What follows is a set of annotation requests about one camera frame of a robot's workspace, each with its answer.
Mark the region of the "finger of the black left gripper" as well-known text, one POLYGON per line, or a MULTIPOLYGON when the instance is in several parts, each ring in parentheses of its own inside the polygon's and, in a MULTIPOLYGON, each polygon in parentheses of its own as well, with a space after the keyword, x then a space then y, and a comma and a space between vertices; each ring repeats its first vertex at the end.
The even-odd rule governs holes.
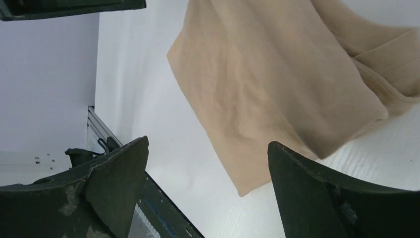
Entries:
POLYGON ((38 20, 146 7, 145 0, 1 0, 0 19, 38 20))

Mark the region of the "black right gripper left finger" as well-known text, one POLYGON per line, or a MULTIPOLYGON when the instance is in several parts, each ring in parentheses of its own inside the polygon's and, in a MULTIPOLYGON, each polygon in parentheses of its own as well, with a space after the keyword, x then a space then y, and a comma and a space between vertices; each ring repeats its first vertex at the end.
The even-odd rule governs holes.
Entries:
POLYGON ((3 238, 125 238, 145 181, 149 140, 34 183, 0 188, 3 238))

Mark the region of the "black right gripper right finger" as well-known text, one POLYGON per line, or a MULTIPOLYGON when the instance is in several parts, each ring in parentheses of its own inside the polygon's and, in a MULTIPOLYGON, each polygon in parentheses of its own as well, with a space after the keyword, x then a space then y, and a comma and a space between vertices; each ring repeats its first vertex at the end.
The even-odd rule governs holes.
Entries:
POLYGON ((288 238, 417 238, 420 193, 363 181, 279 142, 268 164, 288 238))

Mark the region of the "beige t shirt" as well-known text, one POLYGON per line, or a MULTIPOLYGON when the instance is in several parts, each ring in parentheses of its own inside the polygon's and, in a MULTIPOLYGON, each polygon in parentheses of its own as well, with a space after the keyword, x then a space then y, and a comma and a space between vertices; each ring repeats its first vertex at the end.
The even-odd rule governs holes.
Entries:
POLYGON ((167 59, 240 196, 270 142, 324 159, 420 102, 419 28, 340 0, 191 0, 167 59))

